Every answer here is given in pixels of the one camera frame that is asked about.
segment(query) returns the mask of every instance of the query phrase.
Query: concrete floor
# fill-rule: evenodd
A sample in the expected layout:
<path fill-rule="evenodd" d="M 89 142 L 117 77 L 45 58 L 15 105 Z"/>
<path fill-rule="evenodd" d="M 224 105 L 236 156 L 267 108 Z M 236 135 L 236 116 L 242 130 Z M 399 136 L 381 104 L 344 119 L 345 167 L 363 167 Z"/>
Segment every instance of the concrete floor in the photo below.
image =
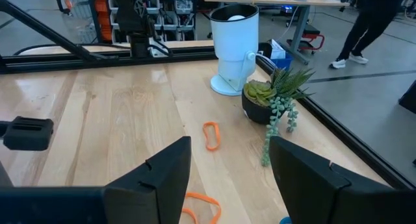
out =
<path fill-rule="evenodd" d="M 55 0 L 9 0 L 29 14 L 47 23 L 71 41 L 79 43 L 77 30 L 82 23 L 57 10 Z M 348 61 L 345 69 L 328 69 L 339 54 L 346 35 L 357 17 L 354 9 L 313 8 L 311 24 L 325 35 L 324 47 L 311 56 L 308 67 L 316 73 L 308 86 L 319 105 L 348 127 L 356 136 L 384 157 L 393 167 L 416 184 L 416 115 L 397 104 L 397 100 L 416 79 L 416 23 L 398 19 L 387 28 L 364 55 L 366 66 Z M 279 38 L 286 31 L 286 18 L 272 11 L 260 16 L 259 41 Z M 209 21 L 197 15 L 197 37 L 207 40 Z M 291 38 L 291 27 L 280 40 Z M 30 45 L 49 44 L 48 39 L 0 12 L 0 54 L 11 55 Z M 304 69 L 299 61 L 292 67 Z"/>

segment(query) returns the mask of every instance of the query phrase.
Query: shoe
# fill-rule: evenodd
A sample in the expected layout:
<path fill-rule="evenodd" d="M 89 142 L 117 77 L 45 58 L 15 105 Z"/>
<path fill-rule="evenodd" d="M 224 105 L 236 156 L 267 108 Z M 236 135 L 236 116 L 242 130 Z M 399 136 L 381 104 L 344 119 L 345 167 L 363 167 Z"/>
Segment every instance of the shoe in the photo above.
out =
<path fill-rule="evenodd" d="M 331 63 L 331 68 L 339 69 L 339 68 L 345 68 L 346 60 L 343 58 L 337 58 L 335 62 Z"/>
<path fill-rule="evenodd" d="M 356 62 L 358 64 L 367 64 L 367 62 L 369 62 L 369 60 L 364 58 L 361 53 L 358 53 L 358 54 L 355 54 L 355 55 L 354 55 L 354 53 L 351 53 L 350 54 L 350 60 L 353 60 L 354 62 Z"/>

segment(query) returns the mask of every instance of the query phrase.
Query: desk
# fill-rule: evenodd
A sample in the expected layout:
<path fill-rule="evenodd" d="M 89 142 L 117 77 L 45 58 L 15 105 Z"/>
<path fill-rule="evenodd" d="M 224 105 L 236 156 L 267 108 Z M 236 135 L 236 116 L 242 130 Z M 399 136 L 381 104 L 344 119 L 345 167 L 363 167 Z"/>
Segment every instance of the desk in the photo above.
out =
<path fill-rule="evenodd" d="M 246 3 L 251 4 L 253 0 L 204 0 L 207 2 L 221 2 L 221 3 Z M 296 58 L 300 59 L 305 65 L 309 64 L 309 59 L 303 54 L 299 53 L 298 47 L 302 34 L 305 30 L 307 17 L 311 6 L 348 6 L 349 3 L 342 3 L 338 0 L 307 0 L 304 2 L 294 0 L 255 0 L 257 4 L 270 4 L 270 5 L 292 5 L 298 6 L 300 10 L 299 20 L 294 32 L 292 44 L 289 46 L 286 42 L 281 45 L 289 52 L 291 52 Z"/>
<path fill-rule="evenodd" d="M 201 45 L 207 42 L 168 44 Z M 188 191 L 220 202 L 219 223 L 276 224 L 287 211 L 272 169 L 260 165 L 265 128 L 244 115 L 240 97 L 211 90 L 209 80 L 217 65 L 210 60 L 0 76 L 0 119 L 22 115 L 55 122 L 47 151 L 0 147 L 0 161 L 16 186 L 104 185 L 188 135 L 192 137 Z M 268 76 L 257 68 L 250 78 L 264 81 Z M 307 110 L 297 108 L 298 128 L 293 133 L 282 131 L 284 138 L 385 183 Z M 222 145 L 215 152 L 205 148 L 206 121 L 220 127 Z M 186 200 L 185 206 L 197 213 L 200 223 L 209 223 L 216 212 L 201 201 Z M 192 220 L 182 215 L 181 223 Z"/>

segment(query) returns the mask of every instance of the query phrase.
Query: black plant pot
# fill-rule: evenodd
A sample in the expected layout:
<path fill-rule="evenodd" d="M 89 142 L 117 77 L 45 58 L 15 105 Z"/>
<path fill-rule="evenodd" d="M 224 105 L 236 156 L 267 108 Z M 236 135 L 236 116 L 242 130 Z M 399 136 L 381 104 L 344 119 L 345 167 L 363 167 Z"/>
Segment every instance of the black plant pot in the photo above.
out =
<path fill-rule="evenodd" d="M 270 117 L 275 115 L 272 113 L 271 108 L 259 106 L 253 103 L 252 101 L 250 101 L 246 97 L 244 92 L 242 92 L 241 94 L 241 103 L 242 103 L 242 109 L 245 111 L 247 117 L 256 123 L 267 125 L 270 123 Z"/>

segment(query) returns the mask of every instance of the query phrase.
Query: person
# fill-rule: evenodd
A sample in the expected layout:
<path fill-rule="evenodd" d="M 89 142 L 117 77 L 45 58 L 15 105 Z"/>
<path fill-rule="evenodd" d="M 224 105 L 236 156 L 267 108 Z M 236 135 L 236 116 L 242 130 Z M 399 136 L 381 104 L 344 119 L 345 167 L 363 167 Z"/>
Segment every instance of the person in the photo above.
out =
<path fill-rule="evenodd" d="M 345 40 L 341 54 L 330 67 L 345 68 L 348 59 L 366 64 L 369 60 L 363 57 L 362 51 L 383 34 L 394 20 L 402 2 L 403 0 L 367 0 Z"/>

